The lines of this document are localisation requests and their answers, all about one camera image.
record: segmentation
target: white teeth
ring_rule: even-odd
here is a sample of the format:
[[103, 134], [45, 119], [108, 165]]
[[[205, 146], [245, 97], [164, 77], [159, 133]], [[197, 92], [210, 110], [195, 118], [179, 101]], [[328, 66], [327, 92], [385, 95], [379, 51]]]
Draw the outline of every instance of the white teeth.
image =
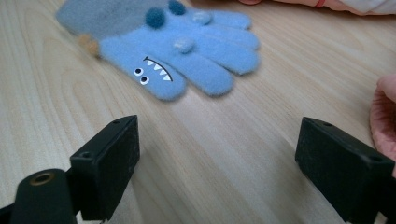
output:
[[155, 64], [154, 70], [158, 70], [158, 69], [161, 69], [161, 67], [158, 64]]

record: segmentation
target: blue glove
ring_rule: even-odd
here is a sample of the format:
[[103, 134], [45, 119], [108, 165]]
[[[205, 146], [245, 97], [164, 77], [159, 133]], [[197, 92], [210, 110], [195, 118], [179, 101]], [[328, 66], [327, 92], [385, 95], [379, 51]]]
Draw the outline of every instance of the blue glove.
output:
[[[208, 95], [222, 95], [233, 86], [230, 71], [244, 75], [252, 72], [259, 64], [255, 52], [259, 41], [255, 35], [245, 30], [250, 20], [241, 13], [186, 9], [177, 1], [170, 1], [168, 8], [148, 8], [145, 0], [139, 3], [145, 5], [143, 8], [148, 8], [144, 21], [128, 29], [120, 26], [130, 25], [125, 22], [125, 16], [114, 19], [103, 16], [104, 13], [98, 13], [99, 16], [94, 14], [93, 21], [99, 21], [99, 24], [120, 21], [117, 23], [119, 28], [112, 27], [112, 31], [107, 34], [108, 31], [96, 27], [92, 29], [86, 25], [89, 22], [86, 14], [82, 20], [71, 20], [69, 17], [73, 14], [73, 1], [76, 0], [68, 0], [59, 10], [57, 19], [60, 24], [77, 35], [90, 34], [98, 43], [98, 54], [101, 57], [144, 85], [159, 99], [178, 98], [186, 88], [183, 77]], [[132, 4], [131, 1], [134, 1], [134, 7], [142, 8], [136, 4], [138, 0], [116, 2]], [[92, 2], [87, 5], [92, 11], [92, 7], [97, 7], [100, 1], [84, 2]], [[108, 6], [108, 2], [103, 4], [106, 5], [106, 10], [99, 11], [108, 12], [109, 8], [116, 8]]]

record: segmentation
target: child's glove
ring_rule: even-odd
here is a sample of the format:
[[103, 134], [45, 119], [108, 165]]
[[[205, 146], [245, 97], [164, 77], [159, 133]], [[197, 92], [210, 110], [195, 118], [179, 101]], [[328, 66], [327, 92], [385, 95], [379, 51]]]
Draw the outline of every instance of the child's glove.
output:
[[241, 13], [174, 0], [67, 0], [57, 19], [81, 35], [88, 51], [162, 100], [184, 92], [184, 77], [208, 95], [222, 95], [233, 86], [229, 71], [244, 75], [259, 64], [259, 41]]
[[375, 147], [396, 161], [396, 75], [377, 82], [370, 111], [370, 125]]
[[[255, 5], [262, 0], [239, 0]], [[350, 11], [357, 15], [396, 14], [395, 0], [275, 0], [277, 2], [303, 4], [311, 7], [329, 7], [337, 11]]]

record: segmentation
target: wood grain surface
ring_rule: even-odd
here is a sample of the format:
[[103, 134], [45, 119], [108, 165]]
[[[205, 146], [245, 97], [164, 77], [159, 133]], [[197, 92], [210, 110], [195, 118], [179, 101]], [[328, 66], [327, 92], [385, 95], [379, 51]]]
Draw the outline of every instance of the wood grain surface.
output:
[[63, 1], [0, 1], [0, 207], [26, 176], [68, 169], [110, 121], [137, 115], [141, 160], [109, 223], [343, 223], [294, 161], [301, 119], [373, 145], [375, 83], [396, 73], [394, 16], [182, 1], [247, 13], [262, 63], [227, 95], [189, 85], [165, 103], [79, 47], [54, 19]]

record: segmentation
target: black plastic part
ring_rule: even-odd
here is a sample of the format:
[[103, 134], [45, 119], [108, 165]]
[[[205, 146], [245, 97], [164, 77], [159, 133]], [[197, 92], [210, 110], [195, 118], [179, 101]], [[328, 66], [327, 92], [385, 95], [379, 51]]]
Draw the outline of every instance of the black plastic part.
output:
[[379, 210], [388, 218], [388, 224], [396, 223], [396, 179], [390, 179], [379, 195]]
[[139, 157], [137, 116], [112, 121], [70, 157], [75, 210], [84, 220], [111, 219]]
[[295, 160], [344, 221], [373, 223], [394, 161], [330, 123], [303, 118]]
[[9, 223], [77, 223], [65, 172], [50, 169], [23, 179]]
[[14, 204], [10, 204], [0, 209], [0, 224], [9, 223]]

